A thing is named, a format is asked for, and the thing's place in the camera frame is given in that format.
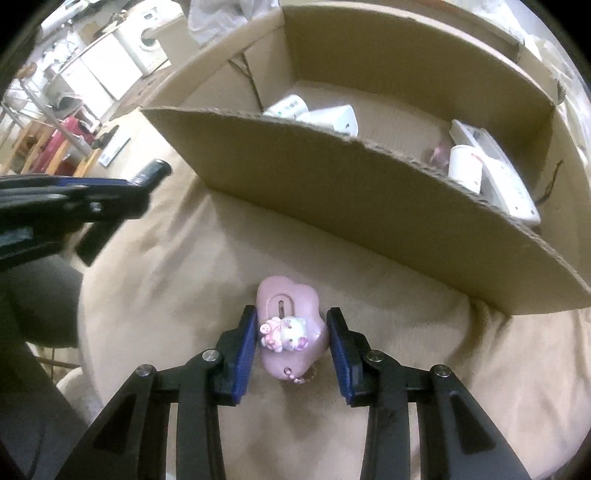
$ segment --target washing machine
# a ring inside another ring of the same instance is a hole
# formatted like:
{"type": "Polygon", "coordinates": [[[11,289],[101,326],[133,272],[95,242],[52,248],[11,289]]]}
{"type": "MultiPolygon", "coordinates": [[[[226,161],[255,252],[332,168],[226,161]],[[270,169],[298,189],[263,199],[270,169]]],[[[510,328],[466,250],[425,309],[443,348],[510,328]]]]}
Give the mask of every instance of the washing machine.
{"type": "Polygon", "coordinates": [[[179,12],[180,6],[171,0],[145,0],[134,6],[127,20],[113,32],[144,77],[168,60],[160,43],[149,38],[148,32],[179,12]]]}

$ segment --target cardboard box divider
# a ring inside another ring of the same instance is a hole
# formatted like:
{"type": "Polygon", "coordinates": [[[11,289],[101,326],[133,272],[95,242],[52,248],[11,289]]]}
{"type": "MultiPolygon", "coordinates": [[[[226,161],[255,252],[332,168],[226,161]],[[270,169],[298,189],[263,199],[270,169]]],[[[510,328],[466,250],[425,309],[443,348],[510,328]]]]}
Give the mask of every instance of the cardboard box divider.
{"type": "Polygon", "coordinates": [[[377,5],[285,7],[202,51],[143,112],[211,188],[506,313],[591,305],[589,185],[568,130],[529,75],[464,32],[377,5]],[[350,103],[359,139],[260,115],[289,93],[350,103]],[[534,198],[564,161],[541,236],[424,163],[453,118],[487,128],[534,198]]]}

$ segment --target metal screw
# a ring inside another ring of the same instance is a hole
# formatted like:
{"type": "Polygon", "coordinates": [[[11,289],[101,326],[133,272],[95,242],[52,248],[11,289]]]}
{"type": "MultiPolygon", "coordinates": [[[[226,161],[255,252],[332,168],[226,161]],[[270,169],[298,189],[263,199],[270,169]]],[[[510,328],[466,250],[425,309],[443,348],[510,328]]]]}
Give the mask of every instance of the metal screw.
{"type": "Polygon", "coordinates": [[[103,211],[103,204],[101,202],[91,202],[89,207],[92,213],[100,213],[103,211]]]}
{"type": "Polygon", "coordinates": [[[435,365],[435,373],[440,377],[449,377],[452,371],[447,365],[435,365]]]}
{"type": "Polygon", "coordinates": [[[135,374],[138,377],[149,377],[154,370],[155,370],[155,368],[153,365],[143,364],[135,369],[135,374]]]}
{"type": "Polygon", "coordinates": [[[220,352],[212,348],[210,350],[205,350],[202,357],[206,362],[214,362],[220,358],[220,352]]]}
{"type": "Polygon", "coordinates": [[[386,356],[380,350],[370,350],[365,355],[370,362],[381,362],[386,356]]]}

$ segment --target beige blanket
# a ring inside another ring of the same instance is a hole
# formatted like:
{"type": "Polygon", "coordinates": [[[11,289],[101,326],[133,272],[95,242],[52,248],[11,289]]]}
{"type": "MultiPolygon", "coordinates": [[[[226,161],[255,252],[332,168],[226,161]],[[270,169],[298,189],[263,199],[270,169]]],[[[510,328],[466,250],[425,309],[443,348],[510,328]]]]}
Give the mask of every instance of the beige blanket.
{"type": "MultiPolygon", "coordinates": [[[[351,329],[403,365],[450,365],[533,478],[574,455],[591,427],[588,310],[506,317],[328,233],[210,191],[137,112],[130,116],[133,163],[124,176],[154,157],[174,174],[85,275],[82,350],[103,402],[138,364],[174,367],[214,346],[255,302],[259,282],[281,274],[313,286],[322,315],[341,307],[351,329]]],[[[255,358],[241,405],[220,409],[228,478],[359,478],[366,420],[365,408],[346,407],[328,353],[306,385],[271,378],[255,358]]],[[[411,410],[415,475],[416,424],[411,410]]]]}

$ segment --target pink keychain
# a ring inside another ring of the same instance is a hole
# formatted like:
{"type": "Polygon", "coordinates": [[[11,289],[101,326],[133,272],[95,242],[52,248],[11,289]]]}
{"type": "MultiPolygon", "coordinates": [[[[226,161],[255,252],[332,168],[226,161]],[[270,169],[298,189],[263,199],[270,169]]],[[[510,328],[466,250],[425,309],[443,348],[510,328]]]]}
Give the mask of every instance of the pink keychain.
{"type": "Polygon", "coordinates": [[[265,370],[279,380],[305,383],[303,375],[329,346],[318,294],[309,285],[279,275],[256,293],[259,345],[265,370]]]}

